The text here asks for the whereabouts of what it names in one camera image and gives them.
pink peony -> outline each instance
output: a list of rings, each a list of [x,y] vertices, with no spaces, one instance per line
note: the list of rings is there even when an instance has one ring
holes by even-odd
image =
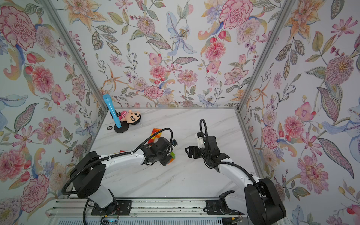
[[[79,97],[80,101],[82,101],[85,96],[84,77],[80,74],[79,78],[74,78],[71,81],[72,81],[72,86],[73,86],[71,93],[73,93],[74,95],[77,95]]]
[[[218,60],[218,61],[214,60],[206,67],[206,69],[212,73],[217,73],[217,71],[219,70],[220,64],[221,64],[220,60]]]
[[[40,174],[37,179],[30,179],[21,196],[21,209],[25,212],[33,211],[48,194],[49,179]]]
[[[177,81],[180,84],[184,83],[184,85],[190,87],[194,85],[196,81],[198,81],[197,76],[198,75],[194,73],[192,70],[188,71],[186,69],[185,72],[180,70]]]
[[[304,156],[304,161],[298,159],[297,167],[301,169],[300,172],[300,183],[303,185],[307,185],[308,190],[312,190],[312,186],[314,186],[314,191],[318,194],[321,194],[323,190],[329,191],[329,184],[325,181],[328,179],[328,173],[322,171],[324,165],[319,163],[316,165],[318,161],[315,155],[312,156]]]
[[[152,19],[150,19],[148,16],[142,16],[138,19],[138,22],[136,23],[139,30],[143,32],[145,35],[151,35],[155,32],[155,24]]]
[[[158,64],[161,63],[162,57],[161,57],[161,55],[160,55],[160,56],[159,56],[159,55],[154,54],[154,53],[150,53],[149,63],[150,63],[151,66],[153,66],[153,65],[158,65]]]
[[[158,86],[151,85],[150,87],[145,88],[144,94],[149,98],[158,98],[162,96],[162,89]]]
[[[49,93],[54,85],[53,74],[43,66],[36,67],[33,70],[31,80],[36,89],[43,94]]]
[[[325,70],[325,80],[329,84],[342,84],[347,81],[354,70],[352,60],[348,55],[341,57],[335,57],[329,61],[329,64]]]
[[[302,121],[309,121],[314,118],[309,102],[305,102],[302,106],[297,108],[297,110],[295,110],[295,115],[297,115]]]
[[[264,114],[264,123],[267,126],[273,127],[277,117],[278,117],[278,113],[276,113],[273,110],[269,109]]]
[[[32,48],[36,42],[35,27],[29,16],[12,6],[1,7],[0,32],[13,47]]]
[[[5,182],[14,179],[24,167],[25,157],[20,150],[10,149],[0,156],[0,179]]]
[[[165,67],[162,65],[155,65],[150,69],[150,75],[153,78],[161,79],[166,75]]]
[[[206,58],[210,61],[218,60],[225,54],[225,45],[219,41],[212,43],[206,50]]]
[[[50,57],[55,58],[56,42],[50,30],[43,26],[38,26],[36,30],[36,43]]]
[[[285,131],[292,138],[301,137],[304,133],[304,124],[296,116],[288,116],[285,120]]]
[[[51,144],[52,139],[60,138],[62,127],[58,127],[61,125],[59,120],[56,120],[55,116],[49,118],[44,118],[44,123],[40,122],[38,128],[35,130],[37,133],[37,139],[40,141],[44,140],[44,145]]]
[[[148,87],[148,84],[144,80],[144,78],[140,77],[139,79],[136,79],[133,81],[134,88],[138,91],[143,91],[145,88]]]
[[[270,149],[274,149],[278,146],[278,135],[276,133],[276,131],[270,127],[270,126],[266,126],[263,130],[263,140],[264,143],[270,148]]]
[[[62,102],[66,99],[63,91],[61,90],[61,87],[56,84],[53,90],[51,91],[51,97],[53,98],[53,101],[55,103]]]
[[[220,22],[224,22],[224,29],[239,27],[249,19],[253,8],[249,0],[228,0],[222,7]]]
[[[251,18],[250,20],[243,23],[237,30],[238,44],[248,42],[250,39],[255,37],[255,34],[259,27],[260,22],[255,18]]]

floral wallpaper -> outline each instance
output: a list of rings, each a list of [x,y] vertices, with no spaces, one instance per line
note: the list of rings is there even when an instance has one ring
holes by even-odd
[[[297,0],[241,115],[293,225],[360,224],[357,0]]]
[[[281,0],[52,1],[116,107],[234,107]]]
[[[0,225],[43,224],[105,112],[41,5],[0,4]]]

orange lily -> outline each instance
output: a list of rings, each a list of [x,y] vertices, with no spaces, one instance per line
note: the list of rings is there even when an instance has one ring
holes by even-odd
[[[258,95],[255,97],[255,98],[257,98],[257,99],[255,99],[253,102],[257,101],[257,100],[261,97],[261,99],[262,99],[262,105],[265,107],[265,104],[264,104],[264,96],[267,97],[267,95],[264,93],[264,91],[265,91],[265,89],[267,88],[267,85],[269,84],[269,82],[270,82],[270,79],[269,79],[269,81],[267,82],[266,86],[265,86],[262,90],[260,90],[259,88],[255,88],[254,90],[252,90],[252,91],[256,91],[256,94],[258,94]]]
[[[122,81],[118,80],[121,76],[120,76],[120,77],[114,77],[114,74],[113,74],[110,66],[109,66],[109,69],[110,69],[111,78],[104,81],[103,86],[101,87],[101,89],[105,86],[105,83],[106,83],[106,82],[107,82],[108,84],[111,84],[111,83],[112,83],[113,86],[114,86],[114,90],[113,90],[113,93],[114,93],[115,90],[116,90],[116,81],[117,81],[117,82],[120,82],[120,83],[123,83],[123,84],[128,84],[128,83],[125,83],[125,82],[122,82]]]

blue flower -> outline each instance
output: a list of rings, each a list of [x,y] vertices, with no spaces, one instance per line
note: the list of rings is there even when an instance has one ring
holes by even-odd
[[[275,148],[274,153],[278,159],[282,159],[284,156],[283,150],[281,148]]]
[[[93,129],[96,127],[96,121],[91,126],[87,120],[84,120],[84,123],[85,123],[84,128],[79,127],[78,129],[76,129],[75,133],[81,136],[89,135],[89,134],[91,136],[95,136]]]
[[[179,48],[183,48],[183,50],[188,54],[196,53],[196,51],[193,50],[193,47],[191,45],[188,45],[184,42],[184,40],[186,40],[186,38],[190,34],[189,26],[186,26],[185,28],[182,27],[181,29],[179,29],[179,33],[180,33],[179,34],[176,30],[177,18],[171,12],[167,12],[166,16],[167,16],[166,28],[167,31],[170,33],[170,40],[175,42],[174,49],[171,52],[169,52],[167,55],[175,56]]]
[[[169,94],[171,94],[171,89],[170,89],[169,87],[165,88],[165,89],[163,90],[163,94],[164,94],[164,95],[169,95]]]
[[[55,163],[54,162],[45,162],[45,165],[43,165],[42,167],[44,167],[44,174],[45,176],[50,177],[51,175],[51,171],[54,169]]]
[[[0,55],[3,55],[3,53],[8,54],[8,51],[6,50],[7,47],[8,45],[3,43],[3,41],[0,39]]]

green leaf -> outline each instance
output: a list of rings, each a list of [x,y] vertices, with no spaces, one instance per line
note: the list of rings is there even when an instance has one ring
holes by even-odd
[[[326,70],[325,67],[320,66],[320,67],[312,68],[309,71],[305,71],[305,73],[307,73],[309,75],[313,75],[313,76],[323,80],[326,77],[325,70]]]
[[[149,14],[149,16],[150,16],[151,18],[156,19],[156,20],[158,21],[158,18],[157,18],[157,16],[156,16],[156,14],[155,14],[154,11],[148,11],[148,14]]]
[[[312,63],[315,62],[321,55],[315,54],[310,56],[305,62]]]
[[[64,137],[66,139],[70,139],[70,132],[64,127],[64,131],[63,131]]]
[[[296,193],[297,193],[298,195],[300,195],[301,197],[305,197],[305,196],[311,195],[305,188],[300,187],[300,186],[294,188],[294,191],[296,191]]]
[[[135,30],[133,32],[133,34],[131,35],[130,41],[135,40],[138,37],[144,37],[144,36],[145,36],[145,34],[141,30]]]
[[[16,117],[14,123],[15,133],[17,133],[19,130],[21,130],[21,128],[23,128],[30,122],[32,116],[34,115],[34,110],[37,104],[39,103],[33,103],[29,105],[22,113],[20,113]]]
[[[161,3],[161,2],[155,2],[154,5],[155,5],[157,8],[165,7],[165,4],[164,4],[164,3]]]
[[[24,13],[29,15],[34,14],[36,12],[36,7],[36,5],[29,3],[25,6]]]
[[[108,14],[109,14],[110,18],[114,21],[114,23],[116,23],[117,25],[124,24],[124,22],[122,21],[122,18],[117,13],[108,12]]]
[[[192,87],[190,88],[190,93],[195,92],[195,89],[196,89],[196,85],[192,86]]]

